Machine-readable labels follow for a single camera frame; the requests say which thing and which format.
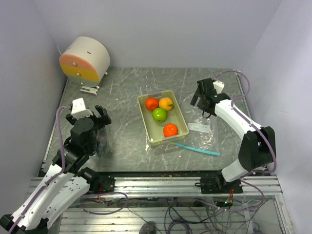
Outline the green apple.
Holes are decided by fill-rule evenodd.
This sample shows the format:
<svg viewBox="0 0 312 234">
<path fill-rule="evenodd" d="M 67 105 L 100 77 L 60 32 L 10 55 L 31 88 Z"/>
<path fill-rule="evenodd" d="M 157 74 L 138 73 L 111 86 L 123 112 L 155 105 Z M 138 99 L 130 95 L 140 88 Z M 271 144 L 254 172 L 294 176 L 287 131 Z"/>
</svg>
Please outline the green apple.
<svg viewBox="0 0 312 234">
<path fill-rule="evenodd" d="M 152 117 L 155 122 L 162 123 L 167 118 L 167 111 L 161 107 L 158 107 L 153 110 Z"/>
</svg>

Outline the orange fruit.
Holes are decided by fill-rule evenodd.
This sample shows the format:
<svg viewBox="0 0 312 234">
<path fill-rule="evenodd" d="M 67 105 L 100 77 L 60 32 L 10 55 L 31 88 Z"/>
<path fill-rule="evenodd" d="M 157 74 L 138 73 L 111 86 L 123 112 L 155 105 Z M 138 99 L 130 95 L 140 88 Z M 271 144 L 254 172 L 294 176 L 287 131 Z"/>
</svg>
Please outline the orange fruit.
<svg viewBox="0 0 312 234">
<path fill-rule="evenodd" d="M 159 107 L 159 101 L 154 97 L 148 98 L 145 101 L 145 107 L 148 111 L 152 112 L 153 110 Z"/>
</svg>

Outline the small red-orange fruit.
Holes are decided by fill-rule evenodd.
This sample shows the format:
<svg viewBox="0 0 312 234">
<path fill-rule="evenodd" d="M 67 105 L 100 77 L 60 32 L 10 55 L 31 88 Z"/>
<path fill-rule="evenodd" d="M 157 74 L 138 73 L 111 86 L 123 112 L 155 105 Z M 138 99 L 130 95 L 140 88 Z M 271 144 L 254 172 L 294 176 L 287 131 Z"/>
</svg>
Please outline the small red-orange fruit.
<svg viewBox="0 0 312 234">
<path fill-rule="evenodd" d="M 173 123 L 168 123 L 163 127 L 164 137 L 172 137 L 178 135 L 178 127 Z"/>
</svg>

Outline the blue-zipper clear bag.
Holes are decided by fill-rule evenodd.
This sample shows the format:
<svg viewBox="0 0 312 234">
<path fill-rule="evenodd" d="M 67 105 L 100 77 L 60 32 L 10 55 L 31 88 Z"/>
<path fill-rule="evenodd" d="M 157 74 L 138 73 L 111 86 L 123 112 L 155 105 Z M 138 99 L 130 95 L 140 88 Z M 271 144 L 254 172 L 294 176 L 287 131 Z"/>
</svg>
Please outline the blue-zipper clear bag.
<svg viewBox="0 0 312 234">
<path fill-rule="evenodd" d="M 185 120 L 189 130 L 188 135 L 182 140 L 170 142 L 170 146 L 185 149 L 191 153 L 204 156 L 221 155 L 218 142 L 218 127 L 216 117 L 206 117 L 199 109 L 185 112 Z"/>
</svg>

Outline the yellow-green perforated plastic basket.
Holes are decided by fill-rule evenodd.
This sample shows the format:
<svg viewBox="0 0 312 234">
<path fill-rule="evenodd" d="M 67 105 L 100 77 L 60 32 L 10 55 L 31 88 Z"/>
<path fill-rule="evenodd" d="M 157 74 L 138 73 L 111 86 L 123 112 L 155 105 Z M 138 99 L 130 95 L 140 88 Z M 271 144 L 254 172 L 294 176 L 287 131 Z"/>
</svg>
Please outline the yellow-green perforated plastic basket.
<svg viewBox="0 0 312 234">
<path fill-rule="evenodd" d="M 147 110 L 145 105 L 145 102 L 148 98 L 156 98 L 158 100 L 161 98 L 170 98 L 173 101 L 174 107 L 169 111 L 164 122 L 158 123 L 153 119 L 152 112 Z M 189 133 L 187 124 L 172 90 L 165 90 L 160 93 L 154 93 L 150 95 L 140 95 L 137 97 L 137 101 L 146 130 L 147 139 L 151 146 L 183 139 Z M 169 123 L 175 124 L 177 126 L 178 133 L 175 136 L 165 137 L 163 134 L 163 129 L 165 125 Z"/>
</svg>

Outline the red-zipper clear bag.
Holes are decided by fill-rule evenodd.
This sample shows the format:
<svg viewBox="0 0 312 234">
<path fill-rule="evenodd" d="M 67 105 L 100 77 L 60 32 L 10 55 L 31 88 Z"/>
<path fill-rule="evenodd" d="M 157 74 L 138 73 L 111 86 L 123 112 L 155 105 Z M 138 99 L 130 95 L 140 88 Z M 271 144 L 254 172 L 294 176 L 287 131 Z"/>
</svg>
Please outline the red-zipper clear bag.
<svg viewBox="0 0 312 234">
<path fill-rule="evenodd" d="M 106 128 L 102 128 L 97 131 L 97 145 L 94 154 L 91 158 L 100 159 L 105 157 L 110 151 L 110 142 Z"/>
</svg>

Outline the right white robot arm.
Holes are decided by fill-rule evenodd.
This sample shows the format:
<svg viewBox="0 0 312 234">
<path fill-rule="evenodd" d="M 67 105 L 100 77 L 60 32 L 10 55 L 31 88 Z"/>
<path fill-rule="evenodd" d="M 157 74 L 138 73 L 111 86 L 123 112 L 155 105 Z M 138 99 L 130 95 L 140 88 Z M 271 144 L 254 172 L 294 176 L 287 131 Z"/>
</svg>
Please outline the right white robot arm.
<svg viewBox="0 0 312 234">
<path fill-rule="evenodd" d="M 222 89 L 220 81 L 211 78 L 200 80 L 190 104 L 210 116 L 223 119 L 239 136 L 241 145 L 238 158 L 233 163 L 222 170 L 207 173 L 195 184 L 202 194 L 233 191 L 242 177 L 273 163 L 276 153 L 273 128 L 253 122 Z"/>
</svg>

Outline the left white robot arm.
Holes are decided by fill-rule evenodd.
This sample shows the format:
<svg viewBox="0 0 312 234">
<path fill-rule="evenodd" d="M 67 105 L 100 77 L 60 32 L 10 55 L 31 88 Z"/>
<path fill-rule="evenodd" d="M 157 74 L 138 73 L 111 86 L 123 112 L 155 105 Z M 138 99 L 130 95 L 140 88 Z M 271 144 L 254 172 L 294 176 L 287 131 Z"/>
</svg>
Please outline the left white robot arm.
<svg viewBox="0 0 312 234">
<path fill-rule="evenodd" d="M 100 175 L 90 168 L 83 168 L 89 157 L 101 148 L 98 137 L 112 123 L 105 108 L 95 106 L 96 116 L 84 104 L 61 106 L 71 112 L 66 120 L 73 126 L 64 140 L 58 130 L 60 149 L 52 160 L 44 178 L 28 199 L 12 214 L 5 214 L 0 225 L 10 234 L 46 234 L 49 228 L 76 199 L 86 194 L 102 195 L 114 189 L 115 182 L 109 175 Z"/>
</svg>

